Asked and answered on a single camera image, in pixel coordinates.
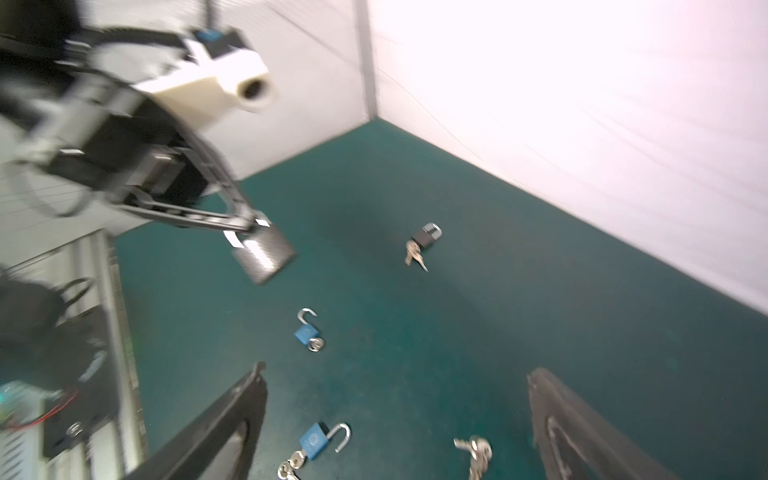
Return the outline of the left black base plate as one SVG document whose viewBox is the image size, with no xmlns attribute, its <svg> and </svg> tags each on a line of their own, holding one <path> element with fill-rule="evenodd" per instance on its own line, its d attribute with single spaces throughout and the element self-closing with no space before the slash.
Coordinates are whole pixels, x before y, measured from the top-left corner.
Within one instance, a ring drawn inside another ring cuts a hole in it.
<svg viewBox="0 0 768 480">
<path fill-rule="evenodd" d="M 93 307 L 58 326 L 45 366 L 47 378 L 64 392 L 67 403 L 42 423 L 42 454 L 52 459 L 82 443 L 119 412 L 104 308 Z"/>
</svg>

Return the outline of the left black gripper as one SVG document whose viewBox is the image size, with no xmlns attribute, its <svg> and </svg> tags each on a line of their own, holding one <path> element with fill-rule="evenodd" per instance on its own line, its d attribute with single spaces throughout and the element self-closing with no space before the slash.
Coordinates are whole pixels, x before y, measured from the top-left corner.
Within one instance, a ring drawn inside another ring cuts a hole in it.
<svg viewBox="0 0 768 480">
<path fill-rule="evenodd" d="M 268 227 L 220 155 L 144 93 L 81 77 L 35 126 L 35 161 L 55 176 L 106 191 L 113 205 L 184 228 L 250 234 Z"/>
</svg>

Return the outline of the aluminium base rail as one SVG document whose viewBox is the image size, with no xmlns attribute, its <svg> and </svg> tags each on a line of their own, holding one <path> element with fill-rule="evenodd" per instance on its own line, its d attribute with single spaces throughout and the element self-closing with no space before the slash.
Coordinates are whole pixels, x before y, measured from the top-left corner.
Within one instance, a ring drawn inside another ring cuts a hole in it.
<svg viewBox="0 0 768 480">
<path fill-rule="evenodd" d="M 112 236 L 2 268 L 2 478 L 121 479 L 146 454 Z"/>
</svg>

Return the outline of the black padlock with keys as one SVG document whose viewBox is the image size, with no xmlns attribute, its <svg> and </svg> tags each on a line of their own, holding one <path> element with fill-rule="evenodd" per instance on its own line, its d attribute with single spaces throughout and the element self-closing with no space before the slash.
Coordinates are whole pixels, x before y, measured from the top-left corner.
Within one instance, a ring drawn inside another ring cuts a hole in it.
<svg viewBox="0 0 768 480">
<path fill-rule="evenodd" d="M 423 252 L 430 248 L 442 237 L 442 229 L 435 223 L 427 223 L 405 244 L 406 255 L 404 262 L 410 266 L 416 262 L 425 272 L 428 272 L 423 259 Z"/>
</svg>

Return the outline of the dark grey padlock with keys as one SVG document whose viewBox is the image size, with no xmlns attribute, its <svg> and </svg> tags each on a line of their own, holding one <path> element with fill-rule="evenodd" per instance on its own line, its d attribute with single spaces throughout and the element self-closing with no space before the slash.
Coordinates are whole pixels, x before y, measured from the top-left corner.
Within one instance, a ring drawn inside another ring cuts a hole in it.
<svg viewBox="0 0 768 480">
<path fill-rule="evenodd" d="M 285 268 L 297 252 L 272 223 L 257 219 L 248 233 L 224 231 L 233 255 L 251 280 L 264 285 Z"/>
</svg>

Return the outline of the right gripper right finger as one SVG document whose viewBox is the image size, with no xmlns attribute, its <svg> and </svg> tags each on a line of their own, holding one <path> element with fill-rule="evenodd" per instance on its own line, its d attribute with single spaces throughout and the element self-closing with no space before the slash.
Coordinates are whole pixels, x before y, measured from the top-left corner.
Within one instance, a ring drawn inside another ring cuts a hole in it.
<svg viewBox="0 0 768 480">
<path fill-rule="evenodd" d="M 549 479 L 674 479 L 552 372 L 528 375 L 534 440 Z"/>
</svg>

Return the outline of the green table mat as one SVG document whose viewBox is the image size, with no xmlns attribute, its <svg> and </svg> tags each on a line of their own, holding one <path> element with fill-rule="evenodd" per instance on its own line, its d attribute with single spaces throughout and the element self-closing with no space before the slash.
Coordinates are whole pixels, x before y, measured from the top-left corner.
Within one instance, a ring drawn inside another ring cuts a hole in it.
<svg viewBox="0 0 768 480">
<path fill-rule="evenodd" d="M 682 479 L 767 475 L 767 321 L 652 257 L 383 122 L 244 181 L 297 250 L 255 285 L 221 234 L 115 241 L 149 445 L 256 363 L 268 404 L 250 475 L 313 424 L 349 424 L 304 479 L 544 475 L 527 377 L 553 372 Z M 442 237 L 404 262 L 427 223 Z M 294 336 L 297 313 L 325 340 Z"/>
</svg>

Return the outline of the blue padlock left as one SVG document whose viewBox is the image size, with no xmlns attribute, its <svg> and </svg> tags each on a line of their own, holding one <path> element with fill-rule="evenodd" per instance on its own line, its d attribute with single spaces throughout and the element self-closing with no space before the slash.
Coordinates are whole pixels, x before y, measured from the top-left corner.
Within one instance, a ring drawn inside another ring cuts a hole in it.
<svg viewBox="0 0 768 480">
<path fill-rule="evenodd" d="M 294 336 L 309 351 L 316 353 L 324 348 L 325 340 L 321 337 L 320 331 L 305 319 L 307 314 L 313 317 L 317 316 L 317 313 L 311 308 L 302 308 L 297 313 L 301 326 L 295 331 Z"/>
</svg>

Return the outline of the blue padlock with keys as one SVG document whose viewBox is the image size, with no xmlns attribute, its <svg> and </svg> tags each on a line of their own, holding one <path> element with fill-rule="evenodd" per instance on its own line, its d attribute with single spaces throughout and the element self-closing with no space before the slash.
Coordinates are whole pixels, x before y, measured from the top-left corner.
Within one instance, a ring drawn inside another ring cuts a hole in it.
<svg viewBox="0 0 768 480">
<path fill-rule="evenodd" d="M 307 461 L 315 460 L 331 443 L 340 435 L 341 440 L 334 448 L 335 453 L 340 453 L 349 444 L 352 430 L 347 423 L 338 423 L 330 428 L 325 428 L 320 423 L 313 424 L 299 439 L 300 448 L 283 461 L 277 468 L 277 478 L 298 479 L 296 472 Z"/>
</svg>

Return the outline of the silver keys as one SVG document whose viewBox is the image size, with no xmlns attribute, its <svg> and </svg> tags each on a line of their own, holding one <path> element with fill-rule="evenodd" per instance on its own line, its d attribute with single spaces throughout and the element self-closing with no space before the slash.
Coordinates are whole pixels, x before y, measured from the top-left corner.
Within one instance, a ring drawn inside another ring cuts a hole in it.
<svg viewBox="0 0 768 480">
<path fill-rule="evenodd" d="M 493 457 L 490 442 L 480 436 L 472 436 L 468 440 L 454 439 L 454 446 L 470 454 L 469 480 L 481 480 L 488 470 Z"/>
</svg>

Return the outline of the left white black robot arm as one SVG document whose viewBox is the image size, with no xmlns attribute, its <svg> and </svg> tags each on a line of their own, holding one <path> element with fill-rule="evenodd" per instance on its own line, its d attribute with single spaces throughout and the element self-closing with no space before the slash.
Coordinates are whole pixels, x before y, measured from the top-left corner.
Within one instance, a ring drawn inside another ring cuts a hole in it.
<svg viewBox="0 0 768 480">
<path fill-rule="evenodd" d="M 25 131 L 12 167 L 81 185 L 114 207 L 181 227 L 251 234 L 269 226 L 201 131 L 232 110 L 273 98 L 269 70 L 243 33 L 200 28 L 87 27 L 73 1 L 1 5 L 1 115 Z M 109 45 L 176 49 L 151 78 L 130 82 L 96 63 Z"/>
</svg>

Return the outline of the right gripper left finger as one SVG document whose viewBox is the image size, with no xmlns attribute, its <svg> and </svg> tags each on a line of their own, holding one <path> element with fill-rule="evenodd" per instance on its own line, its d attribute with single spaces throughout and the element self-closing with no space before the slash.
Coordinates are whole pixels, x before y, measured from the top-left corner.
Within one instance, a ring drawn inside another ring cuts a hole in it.
<svg viewBox="0 0 768 480">
<path fill-rule="evenodd" d="M 128 479 L 246 479 L 266 412 L 259 362 Z"/>
</svg>

